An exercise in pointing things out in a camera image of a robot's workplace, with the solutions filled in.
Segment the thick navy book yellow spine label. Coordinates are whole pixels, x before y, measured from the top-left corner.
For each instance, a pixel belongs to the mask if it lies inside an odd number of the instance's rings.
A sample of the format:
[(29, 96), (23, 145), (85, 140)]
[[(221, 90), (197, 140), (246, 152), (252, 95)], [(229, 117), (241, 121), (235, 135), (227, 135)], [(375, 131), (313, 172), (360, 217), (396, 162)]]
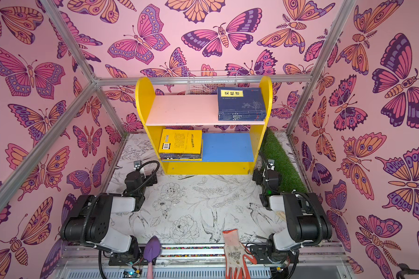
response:
[(264, 121), (266, 113), (249, 113), (249, 114), (238, 114), (238, 113), (219, 113), (219, 121), (234, 121), (234, 122), (256, 122)]

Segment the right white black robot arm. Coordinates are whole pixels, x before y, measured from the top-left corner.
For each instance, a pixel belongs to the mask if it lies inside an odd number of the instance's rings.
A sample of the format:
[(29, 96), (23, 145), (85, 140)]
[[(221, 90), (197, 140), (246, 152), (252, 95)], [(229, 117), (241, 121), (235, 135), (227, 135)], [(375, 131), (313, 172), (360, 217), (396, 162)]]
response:
[(271, 255), (296, 252), (330, 240), (332, 226), (317, 195), (280, 191), (282, 175), (275, 169), (274, 161), (267, 159), (262, 151), (258, 154), (263, 167), (254, 170), (253, 181), (261, 187), (260, 201), (265, 209), (284, 214), (286, 221), (285, 229), (269, 236), (266, 251)]

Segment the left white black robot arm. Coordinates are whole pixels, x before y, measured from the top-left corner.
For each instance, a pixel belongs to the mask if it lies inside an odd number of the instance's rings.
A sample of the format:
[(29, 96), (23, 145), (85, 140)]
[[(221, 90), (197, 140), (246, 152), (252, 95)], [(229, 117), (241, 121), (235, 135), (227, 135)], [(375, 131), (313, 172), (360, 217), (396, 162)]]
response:
[(111, 215), (138, 212), (146, 200), (145, 191), (158, 182), (160, 163), (151, 160), (135, 166), (125, 178), (121, 194), (81, 195), (60, 229), (61, 240), (112, 254), (139, 255), (135, 236), (111, 226)]

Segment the green artificial grass mat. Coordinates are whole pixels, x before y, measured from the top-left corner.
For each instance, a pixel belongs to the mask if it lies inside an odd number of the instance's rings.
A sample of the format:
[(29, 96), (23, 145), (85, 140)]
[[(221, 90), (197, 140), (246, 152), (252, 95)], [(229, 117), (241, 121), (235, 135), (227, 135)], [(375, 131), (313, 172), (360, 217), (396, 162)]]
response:
[(284, 137), (279, 139), (276, 133), (267, 128), (263, 142), (261, 144), (261, 152), (265, 155), (266, 159), (275, 161), (275, 170), (281, 175), (278, 192), (292, 192), (296, 190), (301, 193), (307, 193), (307, 187), (296, 166), (296, 160), (292, 159), (282, 146)]

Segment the purple garden trowel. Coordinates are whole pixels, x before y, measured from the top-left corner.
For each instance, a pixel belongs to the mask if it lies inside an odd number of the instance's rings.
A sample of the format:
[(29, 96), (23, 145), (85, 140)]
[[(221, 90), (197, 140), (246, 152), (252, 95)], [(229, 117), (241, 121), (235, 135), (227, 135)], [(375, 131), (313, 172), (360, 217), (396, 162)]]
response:
[(152, 236), (145, 246), (143, 257), (147, 261), (147, 279), (153, 279), (153, 261), (161, 253), (161, 243), (157, 236)]

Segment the yellow pink blue bookshelf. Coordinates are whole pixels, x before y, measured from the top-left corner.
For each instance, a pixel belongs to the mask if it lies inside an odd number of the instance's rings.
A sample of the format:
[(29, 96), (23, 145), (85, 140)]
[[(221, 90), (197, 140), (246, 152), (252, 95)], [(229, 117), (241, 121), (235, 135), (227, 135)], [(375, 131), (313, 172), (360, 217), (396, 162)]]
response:
[[(240, 121), (248, 132), (203, 134), (203, 158), (192, 160), (161, 160), (167, 175), (248, 175), (256, 166), (272, 109), (272, 82), (263, 77), (259, 83), (266, 116), (263, 121)], [(168, 126), (220, 126), (216, 95), (157, 95), (151, 80), (140, 78), (136, 83), (137, 112), (156, 153), (161, 135)]]

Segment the red white work glove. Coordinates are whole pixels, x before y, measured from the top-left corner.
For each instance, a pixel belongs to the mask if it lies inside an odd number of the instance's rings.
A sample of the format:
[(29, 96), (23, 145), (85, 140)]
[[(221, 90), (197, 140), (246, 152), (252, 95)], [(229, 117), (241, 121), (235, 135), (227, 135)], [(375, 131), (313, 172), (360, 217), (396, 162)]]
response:
[(222, 233), (224, 239), (224, 254), (226, 260), (226, 279), (251, 279), (247, 262), (257, 264), (256, 258), (240, 242), (238, 230), (227, 230)]

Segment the green circuit board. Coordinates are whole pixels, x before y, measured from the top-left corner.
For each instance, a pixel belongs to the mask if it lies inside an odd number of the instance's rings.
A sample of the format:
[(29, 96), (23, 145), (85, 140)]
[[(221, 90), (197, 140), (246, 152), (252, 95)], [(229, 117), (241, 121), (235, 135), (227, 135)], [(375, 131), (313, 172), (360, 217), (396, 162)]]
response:
[(140, 279), (142, 277), (142, 270), (140, 269), (126, 269), (123, 271), (123, 279)]

